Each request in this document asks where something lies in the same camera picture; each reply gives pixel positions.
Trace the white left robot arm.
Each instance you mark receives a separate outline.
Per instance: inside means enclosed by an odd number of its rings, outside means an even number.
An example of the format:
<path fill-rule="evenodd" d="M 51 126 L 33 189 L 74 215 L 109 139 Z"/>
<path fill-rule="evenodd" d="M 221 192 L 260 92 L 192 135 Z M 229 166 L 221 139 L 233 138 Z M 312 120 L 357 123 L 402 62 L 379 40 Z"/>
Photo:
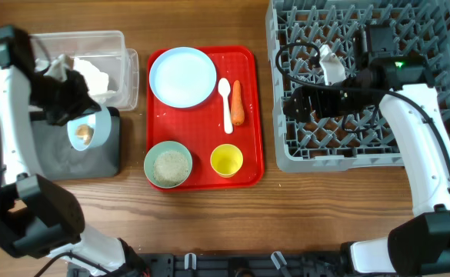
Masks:
<path fill-rule="evenodd" d="M 89 97 L 79 72 L 64 68 L 54 78 L 37 71 L 27 32 L 0 28 L 0 248 L 14 258 L 65 258 L 93 276 L 149 275 L 133 248 L 87 225 L 77 198 L 43 175 L 30 106 L 49 125 L 94 118 L 91 147 L 106 143 L 119 118 L 116 108 Z"/>

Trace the light blue plate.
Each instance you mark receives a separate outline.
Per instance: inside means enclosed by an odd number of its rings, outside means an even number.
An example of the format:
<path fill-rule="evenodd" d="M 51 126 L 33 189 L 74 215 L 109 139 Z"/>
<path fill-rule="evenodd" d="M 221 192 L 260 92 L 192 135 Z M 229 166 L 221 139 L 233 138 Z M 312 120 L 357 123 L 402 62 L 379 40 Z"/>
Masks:
<path fill-rule="evenodd" d="M 204 102 L 215 89 L 213 61 L 196 48 L 171 48 L 153 62 L 149 71 L 153 95 L 172 108 L 191 108 Z"/>

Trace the brown mushroom piece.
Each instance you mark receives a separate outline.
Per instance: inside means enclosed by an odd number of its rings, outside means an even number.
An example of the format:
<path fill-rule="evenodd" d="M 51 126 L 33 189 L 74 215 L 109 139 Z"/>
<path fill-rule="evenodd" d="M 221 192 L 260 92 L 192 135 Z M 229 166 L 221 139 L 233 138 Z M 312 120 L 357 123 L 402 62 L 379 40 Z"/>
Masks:
<path fill-rule="evenodd" d="M 94 135 L 94 129 L 89 125 L 79 125 L 75 130 L 75 135 L 78 139 L 82 141 L 84 145 L 89 145 L 92 141 Z"/>

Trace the orange carrot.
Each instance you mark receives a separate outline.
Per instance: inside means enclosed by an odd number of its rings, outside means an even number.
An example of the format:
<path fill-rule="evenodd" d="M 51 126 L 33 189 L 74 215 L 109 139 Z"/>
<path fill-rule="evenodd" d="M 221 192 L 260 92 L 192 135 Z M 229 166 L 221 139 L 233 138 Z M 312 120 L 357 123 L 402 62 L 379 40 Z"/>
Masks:
<path fill-rule="evenodd" d="M 242 104 L 242 86 L 239 80 L 233 82 L 231 119 L 233 125 L 241 125 L 245 121 L 245 111 Z"/>

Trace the light blue bowl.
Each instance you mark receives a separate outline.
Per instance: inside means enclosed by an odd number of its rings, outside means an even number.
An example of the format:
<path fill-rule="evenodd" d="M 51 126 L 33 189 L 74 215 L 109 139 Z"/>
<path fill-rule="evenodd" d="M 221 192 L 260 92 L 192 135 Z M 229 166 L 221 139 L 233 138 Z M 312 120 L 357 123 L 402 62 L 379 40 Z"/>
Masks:
<path fill-rule="evenodd" d="M 100 108 L 100 111 L 83 115 L 68 122 L 68 139 L 75 150 L 82 152 L 88 149 L 94 149 L 103 145 L 108 140 L 112 130 L 112 117 L 106 106 L 101 105 Z M 75 130 L 78 126 L 84 124 L 89 125 L 95 131 L 89 145 L 84 145 L 75 135 Z"/>

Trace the white napkin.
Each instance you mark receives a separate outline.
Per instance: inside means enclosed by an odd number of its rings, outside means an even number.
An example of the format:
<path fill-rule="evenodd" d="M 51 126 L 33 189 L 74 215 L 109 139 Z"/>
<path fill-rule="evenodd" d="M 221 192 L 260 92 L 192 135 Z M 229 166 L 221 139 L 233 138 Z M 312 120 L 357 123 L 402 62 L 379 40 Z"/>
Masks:
<path fill-rule="evenodd" d="M 67 70 L 74 70 L 80 73 L 88 87 L 89 96 L 99 104 L 104 104 L 107 99 L 116 94 L 116 90 L 110 89 L 109 76 L 101 72 L 91 62 L 80 58 L 72 58 L 62 54 L 52 62 L 46 59 L 37 58 L 35 60 L 35 70 L 43 75 L 53 77 L 64 82 L 68 79 Z"/>

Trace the white rice pile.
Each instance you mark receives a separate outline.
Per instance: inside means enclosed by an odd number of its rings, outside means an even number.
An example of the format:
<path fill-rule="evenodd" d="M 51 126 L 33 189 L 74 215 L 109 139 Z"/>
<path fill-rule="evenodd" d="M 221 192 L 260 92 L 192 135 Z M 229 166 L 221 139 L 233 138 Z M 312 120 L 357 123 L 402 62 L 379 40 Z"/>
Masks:
<path fill-rule="evenodd" d="M 187 158 L 175 150 L 161 153 L 153 165 L 155 181 L 164 188 L 174 187 L 184 182 L 190 170 Z"/>

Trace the white plastic spoon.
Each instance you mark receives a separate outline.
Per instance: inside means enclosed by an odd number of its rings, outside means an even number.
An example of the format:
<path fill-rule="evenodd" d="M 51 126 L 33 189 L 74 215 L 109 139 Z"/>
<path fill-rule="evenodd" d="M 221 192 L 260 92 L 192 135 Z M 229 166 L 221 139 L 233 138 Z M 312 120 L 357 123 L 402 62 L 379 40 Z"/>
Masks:
<path fill-rule="evenodd" d="M 228 102 L 228 97 L 231 93 L 231 86 L 226 78 L 220 78 L 218 81 L 218 93 L 222 97 L 223 101 L 223 121 L 224 131 L 226 134 L 231 135 L 233 133 L 233 125 L 231 119 L 231 112 Z"/>

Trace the green bowl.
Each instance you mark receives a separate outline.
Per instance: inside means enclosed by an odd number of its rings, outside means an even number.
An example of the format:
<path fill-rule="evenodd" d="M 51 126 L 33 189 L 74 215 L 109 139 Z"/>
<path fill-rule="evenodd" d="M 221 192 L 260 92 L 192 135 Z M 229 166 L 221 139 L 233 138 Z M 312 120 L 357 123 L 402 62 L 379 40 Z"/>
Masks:
<path fill-rule="evenodd" d="M 173 189 L 191 175 L 192 155 L 183 144 L 164 141 L 148 150 L 143 167 L 147 179 L 154 186 Z"/>

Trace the yellow cup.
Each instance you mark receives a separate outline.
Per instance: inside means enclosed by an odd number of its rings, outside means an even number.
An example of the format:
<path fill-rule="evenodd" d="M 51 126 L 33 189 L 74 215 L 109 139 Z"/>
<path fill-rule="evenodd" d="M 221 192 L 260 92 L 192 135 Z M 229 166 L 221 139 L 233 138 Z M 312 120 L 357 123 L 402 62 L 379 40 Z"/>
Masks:
<path fill-rule="evenodd" d="M 222 178 L 231 178 L 242 167 L 244 162 L 242 151 L 235 145 L 222 144 L 211 153 L 212 169 Z"/>

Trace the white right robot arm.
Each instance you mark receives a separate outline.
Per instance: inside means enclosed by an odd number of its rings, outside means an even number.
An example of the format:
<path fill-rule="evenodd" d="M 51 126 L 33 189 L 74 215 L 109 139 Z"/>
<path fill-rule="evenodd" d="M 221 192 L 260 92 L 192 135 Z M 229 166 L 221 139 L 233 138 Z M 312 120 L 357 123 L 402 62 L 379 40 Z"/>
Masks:
<path fill-rule="evenodd" d="M 392 130 L 412 192 L 412 220 L 384 238 L 348 243 L 342 272 L 450 272 L 450 139 L 426 60 L 380 55 L 353 78 L 333 54 L 317 53 L 311 61 L 325 82 L 300 82 L 285 113 L 307 122 L 310 112 L 326 118 L 375 106 Z"/>

